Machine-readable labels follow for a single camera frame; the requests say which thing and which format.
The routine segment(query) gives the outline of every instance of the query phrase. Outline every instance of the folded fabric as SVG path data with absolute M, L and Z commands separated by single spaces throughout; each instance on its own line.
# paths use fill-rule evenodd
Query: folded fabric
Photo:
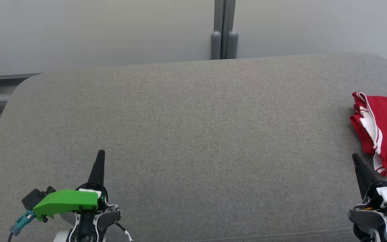
M 387 97 L 354 92 L 355 114 L 350 117 L 364 152 L 373 155 L 374 169 L 387 176 Z

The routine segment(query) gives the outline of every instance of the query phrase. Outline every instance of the green 3d-printed part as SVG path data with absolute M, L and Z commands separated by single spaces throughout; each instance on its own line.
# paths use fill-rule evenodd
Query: green 3d-printed part
M 83 209 L 92 210 L 98 208 L 98 193 L 82 192 L 75 190 L 60 190 L 47 195 L 39 204 L 34 207 L 34 213 L 39 221 L 42 221 L 42 215 L 49 216 L 57 213 L 66 213 L 69 211 Z

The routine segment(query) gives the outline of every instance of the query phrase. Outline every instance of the black cable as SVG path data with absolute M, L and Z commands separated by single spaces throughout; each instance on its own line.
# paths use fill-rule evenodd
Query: black cable
M 119 228 L 121 228 L 124 232 L 126 231 L 125 230 L 125 228 L 124 227 L 122 227 L 121 225 L 120 225 L 120 223 L 118 223 L 118 222 L 114 222 L 114 224 L 116 224 Z
M 114 222 L 114 224 L 116 224 L 119 228 L 121 228 L 124 231 L 124 233 L 126 234 L 126 236 L 128 236 L 129 241 L 132 242 L 132 238 L 131 238 L 130 234 L 125 230 L 125 228 L 122 227 L 120 225 L 120 223 L 118 223 L 118 222 Z
M 11 242 L 11 237 L 13 237 L 13 233 L 10 233 L 10 235 L 8 236 L 8 242 Z
M 372 238 L 364 238 L 364 239 L 361 239 L 360 242 L 371 242 L 371 241 L 375 241 L 375 239 L 372 239 Z

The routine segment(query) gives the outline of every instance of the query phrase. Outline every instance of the gray fabric surface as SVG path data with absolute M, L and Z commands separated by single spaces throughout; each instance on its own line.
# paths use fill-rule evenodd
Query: gray fabric surface
M 75 189 L 99 149 L 134 241 L 357 241 L 354 91 L 387 95 L 387 60 L 294 55 L 30 78 L 0 120 L 0 241 L 26 194 Z M 69 227 L 35 221 L 13 242 Z M 126 241 L 118 228 L 108 236 Z

